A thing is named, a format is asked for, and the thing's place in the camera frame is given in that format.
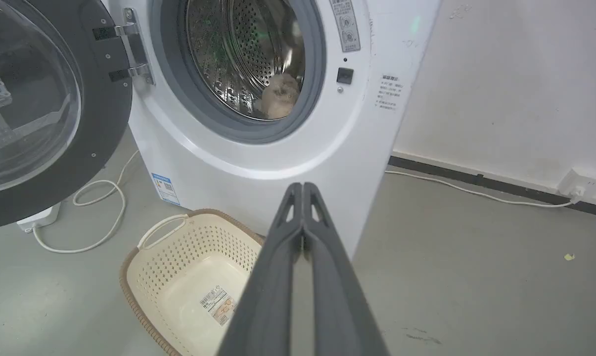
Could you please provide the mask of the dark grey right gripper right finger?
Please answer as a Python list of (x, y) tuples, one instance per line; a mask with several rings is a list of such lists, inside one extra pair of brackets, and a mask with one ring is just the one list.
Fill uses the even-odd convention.
[(315, 354), (387, 356), (347, 251), (314, 183), (304, 184), (304, 251), (312, 262)]

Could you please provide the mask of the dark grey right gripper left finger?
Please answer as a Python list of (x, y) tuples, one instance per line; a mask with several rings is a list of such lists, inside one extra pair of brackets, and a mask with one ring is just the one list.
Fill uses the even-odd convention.
[(223, 337), (219, 356), (290, 354), (293, 270), (303, 245), (303, 189), (299, 182), (287, 188)]

